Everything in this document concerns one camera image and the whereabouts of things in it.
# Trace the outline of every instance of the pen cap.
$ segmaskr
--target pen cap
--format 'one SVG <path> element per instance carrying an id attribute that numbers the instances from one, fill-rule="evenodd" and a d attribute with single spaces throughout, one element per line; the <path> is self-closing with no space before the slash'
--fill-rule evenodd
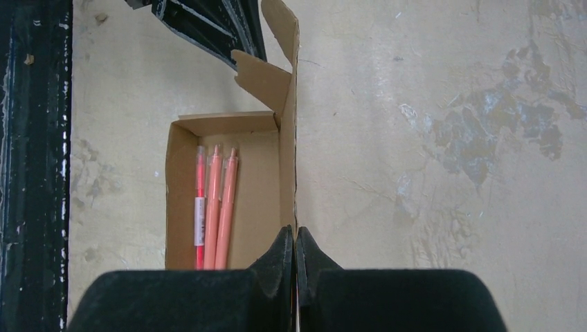
<path id="1" fill-rule="evenodd" d="M 238 171 L 238 155 L 236 148 L 231 149 L 231 155 L 226 159 L 226 175 L 224 177 L 223 204 L 234 203 Z"/>
<path id="2" fill-rule="evenodd" d="M 222 153 L 220 145 L 214 147 L 214 153 L 210 162 L 210 185 L 208 186 L 208 199 L 220 199 L 222 188 L 220 187 L 222 181 Z"/>
<path id="3" fill-rule="evenodd" d="M 206 186 L 206 164 L 206 147 L 199 145 L 196 155 L 196 189 L 198 193 L 203 192 Z"/>

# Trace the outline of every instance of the pink pen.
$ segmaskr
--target pink pen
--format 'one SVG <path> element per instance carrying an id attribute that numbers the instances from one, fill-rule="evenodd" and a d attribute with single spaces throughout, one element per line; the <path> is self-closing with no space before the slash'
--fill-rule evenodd
<path id="1" fill-rule="evenodd" d="M 196 204 L 194 209 L 194 246 L 196 247 L 196 270 L 204 269 L 204 228 L 206 222 L 206 148 L 198 146 L 196 161 Z"/>
<path id="2" fill-rule="evenodd" d="M 216 245 L 216 270 L 226 268 L 228 259 L 228 247 L 231 241 L 231 228 L 233 223 L 233 208 L 235 202 L 235 189 L 237 185 L 238 157 L 235 148 L 231 151 L 226 164 L 224 178 L 224 191 L 222 193 L 222 209 L 220 210 L 220 222 L 218 226 L 218 241 Z"/>
<path id="3" fill-rule="evenodd" d="M 216 238 L 218 236 L 218 214 L 220 212 L 220 182 L 222 180 L 222 155 L 220 146 L 214 147 L 210 163 L 210 184 L 206 206 L 206 233 L 204 235 L 204 270 L 214 270 L 216 260 Z"/>

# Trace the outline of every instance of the gray surface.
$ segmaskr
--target gray surface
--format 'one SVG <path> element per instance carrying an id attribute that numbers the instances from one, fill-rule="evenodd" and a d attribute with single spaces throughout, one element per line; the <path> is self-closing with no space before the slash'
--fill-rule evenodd
<path id="1" fill-rule="evenodd" d="M 587 4 L 286 2 L 298 221 L 322 249 L 346 268 L 464 268 L 513 331 L 587 330 Z M 169 122 L 264 109 L 149 9 L 75 12 L 70 310 L 104 271 L 163 266 Z"/>

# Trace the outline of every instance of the cardboard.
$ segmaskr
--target cardboard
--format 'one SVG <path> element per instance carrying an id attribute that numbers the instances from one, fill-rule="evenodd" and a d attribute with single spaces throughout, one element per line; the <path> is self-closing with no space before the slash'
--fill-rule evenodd
<path id="1" fill-rule="evenodd" d="M 279 229 L 296 229 L 296 78 L 298 20 L 281 0 L 263 0 L 262 13 L 292 72 L 238 50 L 235 81 L 270 111 L 181 116 L 170 127 L 165 160 L 165 268 L 194 268 L 196 147 L 239 147 L 229 268 L 246 268 L 267 251 Z"/>

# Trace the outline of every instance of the pen label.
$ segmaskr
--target pen label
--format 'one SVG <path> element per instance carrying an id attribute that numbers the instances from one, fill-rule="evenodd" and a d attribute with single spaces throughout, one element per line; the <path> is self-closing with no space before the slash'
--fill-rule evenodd
<path id="1" fill-rule="evenodd" d="M 195 218 L 195 233 L 194 233 L 194 245 L 195 246 L 203 246 L 204 245 L 204 213 L 206 213 L 205 205 L 205 198 L 204 197 L 196 197 L 196 205 L 194 210 L 194 218 Z"/>

